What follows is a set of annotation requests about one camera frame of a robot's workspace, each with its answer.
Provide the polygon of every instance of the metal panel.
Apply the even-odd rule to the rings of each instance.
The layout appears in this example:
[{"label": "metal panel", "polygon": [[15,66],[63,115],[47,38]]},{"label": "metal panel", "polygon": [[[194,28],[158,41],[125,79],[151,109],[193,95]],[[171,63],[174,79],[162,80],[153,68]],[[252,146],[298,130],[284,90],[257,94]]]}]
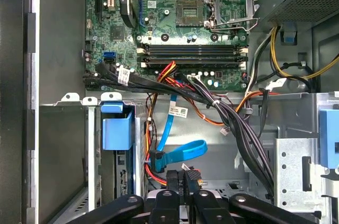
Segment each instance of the metal panel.
[{"label": "metal panel", "polygon": [[0,222],[21,222],[23,0],[0,0]]},{"label": "metal panel", "polygon": [[46,223],[84,186],[85,110],[68,106],[40,111],[38,214],[39,223]]},{"label": "metal panel", "polygon": [[40,0],[40,105],[84,97],[84,24],[85,0]]}]

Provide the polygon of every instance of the cable label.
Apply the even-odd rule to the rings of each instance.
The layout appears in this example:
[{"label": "cable label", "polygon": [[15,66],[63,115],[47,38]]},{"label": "cable label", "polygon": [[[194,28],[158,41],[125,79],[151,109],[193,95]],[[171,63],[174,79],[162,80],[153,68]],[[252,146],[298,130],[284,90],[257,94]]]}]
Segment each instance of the cable label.
[{"label": "cable label", "polygon": [[183,117],[183,118],[187,117],[187,112],[188,112],[188,109],[184,107],[179,107],[179,106],[169,106],[169,111],[168,111],[168,113],[171,115],[174,115],[176,117]]},{"label": "cable label", "polygon": [[131,74],[130,70],[121,66],[119,68],[118,83],[128,86],[129,74]]},{"label": "cable label", "polygon": [[271,82],[267,87],[266,90],[272,90],[273,88],[282,87],[286,82],[287,78],[279,78],[275,82]]}]

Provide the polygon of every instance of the green circuit board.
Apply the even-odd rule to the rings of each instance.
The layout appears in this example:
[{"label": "green circuit board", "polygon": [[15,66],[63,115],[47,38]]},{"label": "green circuit board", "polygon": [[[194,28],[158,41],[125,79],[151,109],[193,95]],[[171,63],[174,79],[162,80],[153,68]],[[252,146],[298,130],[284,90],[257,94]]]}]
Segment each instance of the green circuit board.
[{"label": "green circuit board", "polygon": [[[243,30],[222,31],[214,33],[217,41],[213,40],[210,30],[203,26],[202,18],[192,21],[197,13],[202,13],[206,18],[207,7],[203,0],[138,0],[137,26],[129,28],[125,25],[119,10],[119,0],[115,2],[115,8],[109,10],[103,7],[102,18],[99,20],[96,11],[96,0],[86,0],[86,48],[91,54],[90,61],[86,62],[86,71],[95,73],[95,65],[104,60],[103,54],[107,51],[114,52],[114,62],[123,64],[127,68],[134,68],[136,72],[144,77],[156,79],[159,69],[145,68],[140,63],[140,45],[147,46],[237,46],[247,47],[247,34]],[[245,0],[222,0],[220,3],[220,14],[225,21],[245,17]],[[243,67],[220,67],[203,68],[201,66],[182,66],[180,71],[186,75],[203,73],[200,79],[213,91],[244,91],[242,79]],[[87,86],[87,89],[110,90],[102,86]]]}]

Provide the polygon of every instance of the sata port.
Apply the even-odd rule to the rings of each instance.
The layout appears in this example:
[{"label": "sata port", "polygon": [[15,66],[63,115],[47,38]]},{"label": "sata port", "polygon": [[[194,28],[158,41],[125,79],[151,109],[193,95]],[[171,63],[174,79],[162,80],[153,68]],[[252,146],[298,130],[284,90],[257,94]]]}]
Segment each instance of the sata port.
[{"label": "sata port", "polygon": [[105,59],[112,59],[115,58],[115,52],[108,52],[108,51],[104,51],[102,57]]}]

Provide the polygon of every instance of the white label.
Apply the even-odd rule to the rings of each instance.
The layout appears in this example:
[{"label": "white label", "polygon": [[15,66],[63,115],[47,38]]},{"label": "white label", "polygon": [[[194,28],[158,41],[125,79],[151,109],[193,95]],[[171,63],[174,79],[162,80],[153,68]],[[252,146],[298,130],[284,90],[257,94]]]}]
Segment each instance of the white label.
[{"label": "white label", "polygon": [[147,1],[147,8],[157,8],[157,1]]},{"label": "white label", "polygon": [[119,68],[118,83],[128,86],[129,74],[131,72],[129,71],[129,69],[125,69],[121,67]]},{"label": "white label", "polygon": [[272,90],[273,88],[282,87],[284,85],[284,83],[286,82],[286,80],[287,80],[287,78],[279,78],[277,81],[271,82],[266,87],[266,90]]},{"label": "white label", "polygon": [[231,131],[231,129],[229,127],[223,127],[220,132],[221,134],[223,134],[224,136],[226,136],[227,134],[229,134],[229,132]]},{"label": "white label", "polygon": [[176,117],[183,117],[183,118],[187,117],[187,112],[188,112],[188,109],[184,107],[179,107],[179,106],[169,106],[169,111],[168,111],[168,113],[171,115],[174,115]]}]

